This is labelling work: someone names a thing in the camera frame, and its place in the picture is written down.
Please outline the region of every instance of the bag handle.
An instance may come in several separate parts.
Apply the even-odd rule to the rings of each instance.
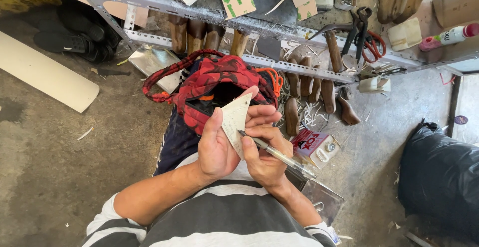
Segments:
[[[182,70],[183,68],[189,67],[193,64],[193,62],[200,56],[201,54],[212,54],[216,55],[218,57],[223,57],[225,54],[222,52],[218,52],[217,50],[213,49],[202,49],[195,51],[191,53],[189,56],[183,58],[181,61],[172,64],[169,67],[165,67],[163,69],[160,69],[159,71],[151,74],[143,83],[143,94],[148,97],[148,99],[151,99],[154,102],[164,102],[169,100],[170,95],[168,95],[167,92],[162,92],[162,93],[151,93],[150,89],[155,85],[160,79],[171,75],[179,70]]]

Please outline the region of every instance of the bottle cap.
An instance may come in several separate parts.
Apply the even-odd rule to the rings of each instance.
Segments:
[[[464,37],[469,38],[479,34],[479,23],[472,23],[466,25],[462,30]]]

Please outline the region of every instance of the person's left hand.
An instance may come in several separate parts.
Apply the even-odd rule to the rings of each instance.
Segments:
[[[241,96],[252,93],[258,94],[258,87],[252,86]],[[281,113],[274,106],[256,105],[248,108],[246,127],[271,124],[279,121]],[[233,172],[240,162],[240,157],[221,128],[223,111],[215,108],[213,115],[206,122],[203,135],[198,143],[198,165],[200,170],[210,179],[217,180]]]

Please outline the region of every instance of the triangular paper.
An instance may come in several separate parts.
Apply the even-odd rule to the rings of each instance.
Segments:
[[[252,93],[249,93],[233,100],[221,108],[223,111],[223,123],[221,124],[221,127],[241,160],[244,160],[243,144],[241,143],[241,135],[238,133],[238,129],[244,130],[251,96]]]

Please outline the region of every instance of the person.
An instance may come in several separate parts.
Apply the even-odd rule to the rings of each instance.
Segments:
[[[256,96],[258,88],[243,95],[249,92]],[[196,141],[173,108],[154,176],[113,195],[82,246],[335,246],[312,203],[286,178],[286,164],[251,139],[292,157],[292,144],[272,127],[280,118],[274,106],[249,107],[241,161],[221,129],[220,108],[201,138],[193,134]]]

